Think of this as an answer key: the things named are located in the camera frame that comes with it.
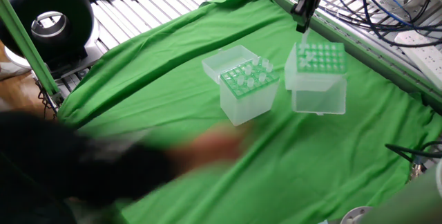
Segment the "person's right hand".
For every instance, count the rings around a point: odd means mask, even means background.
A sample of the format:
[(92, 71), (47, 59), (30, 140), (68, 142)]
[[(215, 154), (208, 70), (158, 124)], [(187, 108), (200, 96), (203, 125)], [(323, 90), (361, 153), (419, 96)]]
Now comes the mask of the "person's right hand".
[(244, 148), (248, 128), (218, 126), (198, 136), (192, 143), (192, 166), (202, 167), (214, 162), (236, 160)]

